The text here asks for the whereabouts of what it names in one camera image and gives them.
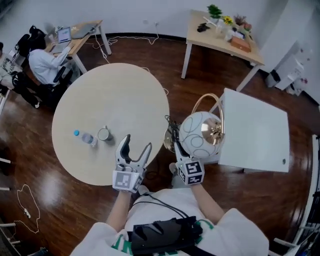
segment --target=white shirt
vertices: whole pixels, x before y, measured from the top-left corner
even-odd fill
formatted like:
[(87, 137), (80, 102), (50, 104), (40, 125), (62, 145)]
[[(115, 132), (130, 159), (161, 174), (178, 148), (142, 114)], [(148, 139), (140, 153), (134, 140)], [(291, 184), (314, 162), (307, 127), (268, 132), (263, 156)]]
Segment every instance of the white shirt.
[(54, 79), (65, 61), (70, 47), (66, 47), (57, 56), (45, 50), (35, 49), (29, 54), (29, 66), (35, 78), (44, 85), (54, 85)]
[(0, 57), (0, 82), (6, 80), (11, 85), (10, 90), (14, 88), (11, 77), (13, 71), (21, 72), (22, 68), (11, 61), (7, 54), (3, 53)]
[[(262, 231), (237, 209), (224, 214), (217, 225), (205, 219), (190, 188), (164, 189), (152, 194), (153, 197), (195, 216), (202, 227), (202, 235), (195, 246), (216, 256), (267, 256), (269, 241)], [(154, 200), (141, 196), (136, 202)], [(128, 213), (123, 230), (117, 233), (106, 223), (93, 225), (83, 241), (73, 250), (71, 256), (128, 256), (133, 255), (128, 231), (134, 225), (150, 224), (181, 217), (174, 211), (151, 203), (138, 203)], [(154, 256), (187, 256), (183, 251), (154, 253)]]

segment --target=white cable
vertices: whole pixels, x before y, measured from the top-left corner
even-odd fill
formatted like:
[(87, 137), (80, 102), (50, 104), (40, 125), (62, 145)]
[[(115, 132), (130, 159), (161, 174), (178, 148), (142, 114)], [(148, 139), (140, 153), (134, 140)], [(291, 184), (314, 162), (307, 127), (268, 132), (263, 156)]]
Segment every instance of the white cable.
[[(157, 39), (159, 39), (159, 34), (158, 34), (158, 30), (157, 30), (157, 25), (155, 25), (155, 32), (156, 32), (156, 38), (155, 38), (152, 42), (151, 42), (151, 40), (150, 40), (149, 38), (145, 38), (145, 37), (116, 36), (116, 37), (110, 38), (110, 39), (108, 40), (108, 44), (109, 44), (110, 46), (112, 46), (113, 44), (115, 44), (116, 42), (118, 42), (118, 40), (116, 40), (116, 38), (128, 38), (128, 39), (145, 39), (145, 40), (148, 40), (148, 41), (149, 41), (150, 45), (153, 45), (153, 44), (155, 43), (155, 41), (156, 41)], [(91, 42), (86, 42), (85, 44), (87, 44), (87, 45), (92, 45), (92, 48), (95, 49), (95, 50), (97, 50), (97, 49), (100, 48), (100, 51), (101, 51), (101, 53), (102, 53), (102, 57), (106, 60), (106, 62), (108, 62), (108, 63), (110, 64), (110, 62), (107, 60), (107, 55), (106, 55), (106, 54), (104, 53), (104, 51), (102, 50), (102, 46), (104, 46), (105, 44), (104, 44), (104, 43), (103, 43), (103, 44), (100, 44), (100, 43), (98, 42), (98, 40), (97, 40), (97, 35), (96, 35), (96, 34), (94, 35), (94, 37), (95, 37), (95, 41), (96, 41), (97, 44), (99, 45), (98, 47), (95, 47), (95, 44), (94, 44), (94, 43), (91, 43)], [(147, 68), (147, 67), (142, 67), (142, 69), (146, 69), (146, 70), (148, 70), (149, 73), (151, 73), (150, 70), (149, 70), (149, 68)], [(163, 89), (164, 89), (164, 91), (165, 91), (165, 95), (167, 96), (167, 95), (169, 94), (169, 91), (168, 91), (166, 88), (163, 88)]]
[[(142, 69), (146, 69), (146, 70), (148, 70), (149, 73), (151, 73), (149, 68), (147, 68), (147, 67), (142, 67)], [(169, 91), (166, 88), (163, 88), (163, 89), (165, 91), (165, 95), (167, 96), (169, 94)]]
[(146, 70), (148, 70), (149, 73), (151, 73), (149, 68), (147, 68), (147, 67), (142, 67), (142, 69), (146, 69)]
[(100, 51), (101, 51), (101, 53), (102, 53), (102, 57), (106, 60), (106, 62), (108, 62), (108, 63), (110, 64), (110, 62), (109, 62), (108, 59), (107, 59), (107, 55), (104, 53), (104, 51), (103, 51), (102, 48), (101, 48), (100, 43), (99, 43), (98, 40), (97, 40), (97, 35), (94, 34), (94, 37), (95, 37), (95, 41), (96, 41), (96, 42), (98, 43), (98, 45), (99, 45)]
[(33, 201), (34, 201), (34, 203), (35, 203), (35, 206), (37, 207), (37, 209), (38, 209), (38, 213), (39, 213), (39, 217), (36, 219), (36, 227), (37, 227), (37, 231), (33, 231), (33, 230), (31, 230), (26, 224), (24, 224), (21, 220), (15, 220), (14, 221), (14, 223), (15, 222), (21, 222), (23, 225), (25, 225), (26, 227), (27, 227), (27, 229), (28, 230), (30, 230), (32, 233), (38, 233), (39, 232), (39, 225), (38, 225), (38, 220), (40, 220), (40, 210), (39, 210), (39, 207), (38, 207), (38, 205), (37, 205), (37, 203), (36, 203), (36, 200), (35, 200), (35, 198), (34, 198), (34, 195), (32, 194), (32, 192), (31, 192), (31, 189), (30, 189), (30, 187), (27, 185), (27, 184), (24, 184), (23, 186), (22, 186), (22, 189), (21, 190), (17, 190), (16, 191), (16, 196), (18, 197), (18, 201), (19, 201), (19, 204), (20, 204), (20, 206), (22, 207), (22, 209), (26, 212), (28, 212), (28, 210), (27, 210), (27, 208), (24, 208), (23, 206), (22, 206), (22, 204), (21, 204), (21, 202), (20, 202), (20, 199), (19, 199), (19, 194), (18, 194), (18, 192), (22, 192), (22, 190), (24, 190), (24, 187), (28, 187), (29, 188), (29, 190), (30, 190), (30, 194), (31, 194), (31, 196), (32, 196), (32, 198), (33, 198)]
[(16, 229), (16, 226), (14, 226), (14, 234), (10, 238), (8, 238), (8, 240), (10, 241), (12, 238), (14, 238), (16, 233), (17, 233), (17, 229)]
[(165, 95), (167, 96), (169, 94), (169, 91), (166, 88), (163, 88), (165, 91)]

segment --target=black pants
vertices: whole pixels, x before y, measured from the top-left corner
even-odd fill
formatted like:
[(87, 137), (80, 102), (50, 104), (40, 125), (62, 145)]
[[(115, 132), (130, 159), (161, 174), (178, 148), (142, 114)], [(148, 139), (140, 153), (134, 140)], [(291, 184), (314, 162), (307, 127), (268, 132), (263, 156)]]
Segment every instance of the black pants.
[(38, 99), (35, 95), (30, 92), (29, 89), (33, 90), (36, 94), (39, 93), (39, 86), (37, 86), (30, 78), (26, 77), (25, 81), (14, 85), (13, 91), (20, 94), (29, 104), (33, 107), (38, 104)]

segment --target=round table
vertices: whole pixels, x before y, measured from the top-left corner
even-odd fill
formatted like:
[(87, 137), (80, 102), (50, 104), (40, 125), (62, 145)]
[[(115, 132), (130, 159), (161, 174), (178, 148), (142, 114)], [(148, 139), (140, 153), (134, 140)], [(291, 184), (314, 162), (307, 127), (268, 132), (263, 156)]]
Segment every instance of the round table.
[[(168, 128), (168, 99), (158, 80), (141, 67), (113, 63), (79, 77), (64, 93), (53, 117), (52, 142), (62, 166), (76, 179), (97, 186), (112, 185), (119, 142), (131, 134), (130, 153), (137, 160), (151, 142), (148, 164), (160, 150)], [(113, 142), (91, 147), (75, 130), (97, 137), (107, 126)]]

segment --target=lamp shade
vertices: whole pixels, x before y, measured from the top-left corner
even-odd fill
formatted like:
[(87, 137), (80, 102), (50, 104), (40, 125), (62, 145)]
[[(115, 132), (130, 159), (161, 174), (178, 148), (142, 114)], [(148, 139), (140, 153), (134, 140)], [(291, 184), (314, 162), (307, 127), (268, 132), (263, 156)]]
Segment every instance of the lamp shade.
[(192, 157), (208, 158), (215, 155), (221, 146), (221, 120), (216, 115), (199, 111), (189, 115), (181, 124), (179, 141)]

